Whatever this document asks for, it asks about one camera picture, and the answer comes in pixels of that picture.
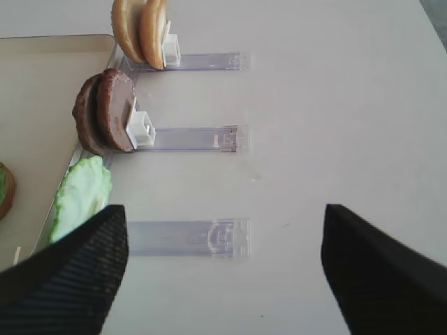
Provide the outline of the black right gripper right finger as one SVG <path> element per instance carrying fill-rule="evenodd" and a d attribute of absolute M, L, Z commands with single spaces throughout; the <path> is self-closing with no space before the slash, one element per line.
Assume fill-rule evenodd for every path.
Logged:
<path fill-rule="evenodd" d="M 341 204 L 325 208 L 321 263 L 351 334 L 446 333 L 446 267 Z"/>

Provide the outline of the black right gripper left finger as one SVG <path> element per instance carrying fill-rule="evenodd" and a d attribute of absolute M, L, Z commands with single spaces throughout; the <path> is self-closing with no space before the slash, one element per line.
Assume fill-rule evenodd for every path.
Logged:
<path fill-rule="evenodd" d="M 108 205 L 1 273 L 1 333 L 100 334 L 128 259 L 125 208 Z"/>

